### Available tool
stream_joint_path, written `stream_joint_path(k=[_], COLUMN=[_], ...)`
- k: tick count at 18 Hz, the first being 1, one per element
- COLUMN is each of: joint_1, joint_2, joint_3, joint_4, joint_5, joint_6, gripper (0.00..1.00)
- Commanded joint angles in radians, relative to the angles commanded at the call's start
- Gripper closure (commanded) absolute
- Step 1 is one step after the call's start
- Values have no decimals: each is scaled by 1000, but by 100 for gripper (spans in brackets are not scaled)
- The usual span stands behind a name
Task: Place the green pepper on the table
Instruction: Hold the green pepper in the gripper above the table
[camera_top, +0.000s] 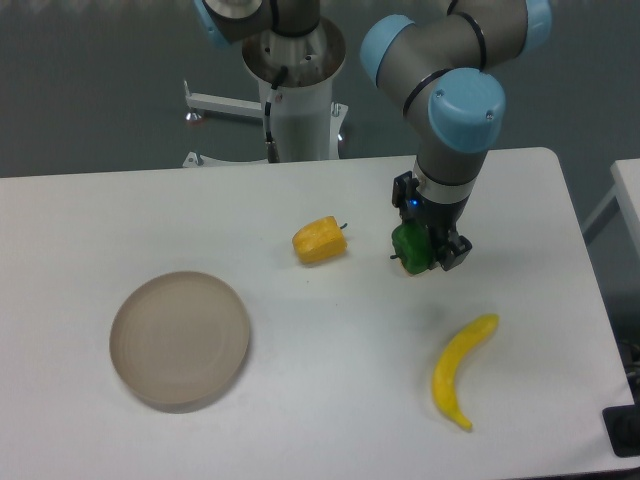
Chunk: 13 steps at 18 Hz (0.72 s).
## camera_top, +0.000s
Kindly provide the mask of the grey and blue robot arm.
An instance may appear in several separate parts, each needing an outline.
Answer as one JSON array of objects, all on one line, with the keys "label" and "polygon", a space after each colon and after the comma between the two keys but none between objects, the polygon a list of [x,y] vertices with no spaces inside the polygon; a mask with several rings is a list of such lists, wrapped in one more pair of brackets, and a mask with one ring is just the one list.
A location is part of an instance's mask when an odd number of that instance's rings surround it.
[{"label": "grey and blue robot arm", "polygon": [[[198,1],[194,9],[211,43],[242,46],[260,88],[268,161],[326,158],[331,83],[345,42],[319,3]],[[392,190],[401,223],[391,241],[407,273],[450,270],[471,252],[457,221],[506,109],[490,69],[542,45],[551,28],[546,1],[453,1],[432,24],[395,14],[366,33],[364,71],[421,140]]]}]

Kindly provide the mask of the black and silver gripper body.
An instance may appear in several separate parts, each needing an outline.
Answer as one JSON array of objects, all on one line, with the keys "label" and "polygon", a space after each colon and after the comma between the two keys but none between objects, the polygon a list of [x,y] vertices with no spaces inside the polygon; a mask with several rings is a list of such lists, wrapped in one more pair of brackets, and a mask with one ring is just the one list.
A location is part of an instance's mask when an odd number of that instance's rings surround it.
[{"label": "black and silver gripper body", "polygon": [[415,161],[413,169],[393,180],[391,203],[398,210],[405,203],[420,205],[419,224],[430,234],[433,247],[435,236],[445,238],[461,235],[457,222],[461,217],[474,187],[474,180],[458,185],[447,185],[424,173]]}]

